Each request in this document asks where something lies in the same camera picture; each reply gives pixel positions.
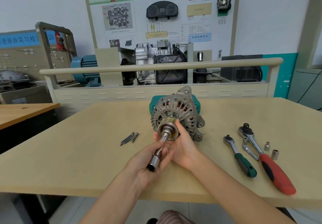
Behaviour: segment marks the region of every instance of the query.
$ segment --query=yellow label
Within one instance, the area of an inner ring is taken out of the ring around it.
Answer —
[[[211,15],[212,3],[187,5],[187,16]]]
[[[168,37],[168,31],[146,32],[145,36],[147,37],[147,39],[166,38]]]

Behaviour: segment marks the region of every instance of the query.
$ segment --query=tiled floor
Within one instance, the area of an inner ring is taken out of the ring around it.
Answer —
[[[50,224],[77,224],[95,203],[96,198],[67,197],[50,219]],[[150,218],[159,218],[165,210],[177,210],[196,224],[233,224],[228,213],[216,204],[139,200],[126,224],[145,224]],[[322,223],[321,211],[289,209],[298,224]]]

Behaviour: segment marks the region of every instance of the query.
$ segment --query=green handle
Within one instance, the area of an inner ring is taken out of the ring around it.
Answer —
[[[237,160],[240,168],[243,170],[246,176],[251,178],[257,176],[257,171],[255,170],[255,168],[252,166],[251,163],[249,163],[249,161],[245,157],[243,157],[241,153],[235,154],[235,159]]]

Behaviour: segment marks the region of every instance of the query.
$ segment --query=alternator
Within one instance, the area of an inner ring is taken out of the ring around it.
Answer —
[[[154,131],[161,136],[163,131],[170,131],[168,140],[175,140],[179,136],[178,128],[175,125],[176,119],[180,120],[194,141],[202,140],[202,133],[198,128],[203,127],[205,122],[197,113],[189,86],[180,88],[176,94],[161,98],[153,110],[151,123]]]

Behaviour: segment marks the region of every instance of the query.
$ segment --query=wooden tabletop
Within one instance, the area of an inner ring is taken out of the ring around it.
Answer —
[[[0,104],[0,130],[59,106],[59,103]]]
[[[321,112],[282,98],[200,103],[205,126],[196,145],[201,152],[275,206],[322,207]],[[271,150],[279,150],[276,162],[297,189],[295,195],[280,193],[261,164],[242,150],[237,129],[245,122],[262,148],[269,141]],[[135,143],[120,147],[131,132],[140,133]],[[232,149],[223,143],[226,134],[256,168],[257,177],[248,178],[240,170]],[[97,197],[152,137],[149,101],[94,104],[0,155],[0,192]],[[216,202],[189,171],[173,162],[140,198]]]

